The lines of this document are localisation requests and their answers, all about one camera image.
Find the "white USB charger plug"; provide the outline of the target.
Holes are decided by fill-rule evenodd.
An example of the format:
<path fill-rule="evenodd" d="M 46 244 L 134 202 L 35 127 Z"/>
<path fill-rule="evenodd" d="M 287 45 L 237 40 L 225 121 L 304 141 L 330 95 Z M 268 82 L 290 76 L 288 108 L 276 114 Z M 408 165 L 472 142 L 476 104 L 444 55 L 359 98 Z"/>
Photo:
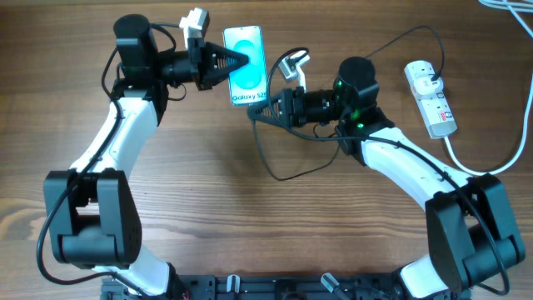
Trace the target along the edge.
<path fill-rule="evenodd" d="M 433 98 L 437 93 L 442 93 L 443 81 L 438 78 L 431 80 L 431 76 L 417 77 L 411 83 L 411 91 L 415 99 Z"/>

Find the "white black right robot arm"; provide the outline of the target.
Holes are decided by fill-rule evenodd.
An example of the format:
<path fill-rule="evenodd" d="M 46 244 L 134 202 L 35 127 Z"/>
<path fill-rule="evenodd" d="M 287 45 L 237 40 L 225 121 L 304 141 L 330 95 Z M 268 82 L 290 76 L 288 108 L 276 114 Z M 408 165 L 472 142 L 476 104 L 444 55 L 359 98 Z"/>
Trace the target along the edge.
<path fill-rule="evenodd" d="M 526 258 L 505 187 L 494 175 L 471 176 L 413 144 L 377 105 L 372 62 L 349 57 L 330 90 L 284 89 L 247 109 L 254 122 L 292 134 L 308 123 L 335 121 L 333 140 L 361 165 L 399 186 L 424 210 L 429 252 L 399 271 L 408 297 L 461 294 L 501 275 L 510 291 L 509 268 Z"/>

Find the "white power strip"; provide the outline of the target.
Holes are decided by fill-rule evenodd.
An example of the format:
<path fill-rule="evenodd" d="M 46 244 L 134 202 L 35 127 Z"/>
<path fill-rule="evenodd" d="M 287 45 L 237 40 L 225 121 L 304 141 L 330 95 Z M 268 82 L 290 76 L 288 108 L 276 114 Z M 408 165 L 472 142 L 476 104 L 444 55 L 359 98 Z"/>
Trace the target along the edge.
<path fill-rule="evenodd" d="M 435 69 L 429 62 L 423 60 L 408 63 L 404 73 L 410 89 L 415 78 L 431 76 L 432 81 L 436 80 L 433 78 L 436 75 Z M 448 137 L 457 130 L 456 120 L 446 100 L 444 89 L 433 98 L 415 100 L 431 139 Z"/>

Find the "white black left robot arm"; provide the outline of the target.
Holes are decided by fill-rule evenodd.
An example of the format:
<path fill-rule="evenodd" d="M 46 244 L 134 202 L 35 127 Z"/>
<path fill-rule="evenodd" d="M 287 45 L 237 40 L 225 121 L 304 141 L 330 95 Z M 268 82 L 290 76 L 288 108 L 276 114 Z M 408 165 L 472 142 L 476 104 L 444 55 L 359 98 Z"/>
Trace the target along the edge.
<path fill-rule="evenodd" d="M 178 24 L 184 49 L 162 51 L 153 34 L 167 33 L 167 24 L 140 14 L 120 17 L 108 60 L 117 78 L 105 91 L 107 118 L 86 152 L 43 183 L 47 217 L 38 245 L 49 244 L 58 262 L 87 270 L 89 279 L 110 277 L 131 298 L 191 297 L 175 268 L 143 245 L 128 179 L 162 121 L 170 88 L 190 82 L 209 90 L 248 63 L 246 55 L 205 39 L 209 22 L 207 11 L 192 9 Z"/>

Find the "blue Galaxy smartphone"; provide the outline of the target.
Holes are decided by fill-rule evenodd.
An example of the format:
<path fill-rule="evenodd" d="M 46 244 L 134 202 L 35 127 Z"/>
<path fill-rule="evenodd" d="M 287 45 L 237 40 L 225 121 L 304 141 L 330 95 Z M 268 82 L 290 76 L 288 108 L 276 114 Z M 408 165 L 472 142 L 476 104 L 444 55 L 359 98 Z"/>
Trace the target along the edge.
<path fill-rule="evenodd" d="M 262 28 L 257 25 L 228 27 L 222 33 L 225 48 L 244 54 L 248 63 L 230 73 L 229 90 L 234 106 L 244 106 L 265 100 L 267 68 Z"/>

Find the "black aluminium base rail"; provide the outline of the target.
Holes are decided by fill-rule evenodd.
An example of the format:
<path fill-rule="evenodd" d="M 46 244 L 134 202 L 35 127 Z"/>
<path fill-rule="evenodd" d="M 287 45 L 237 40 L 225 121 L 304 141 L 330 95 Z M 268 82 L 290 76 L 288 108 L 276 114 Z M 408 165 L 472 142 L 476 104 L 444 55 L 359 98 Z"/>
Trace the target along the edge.
<path fill-rule="evenodd" d="M 216 277 L 181 275 L 183 289 L 175 299 L 283 300 L 283 299 L 410 299 L 400 278 L 393 273 L 362 273 L 336 276 L 329 289 L 318 277 Z"/>

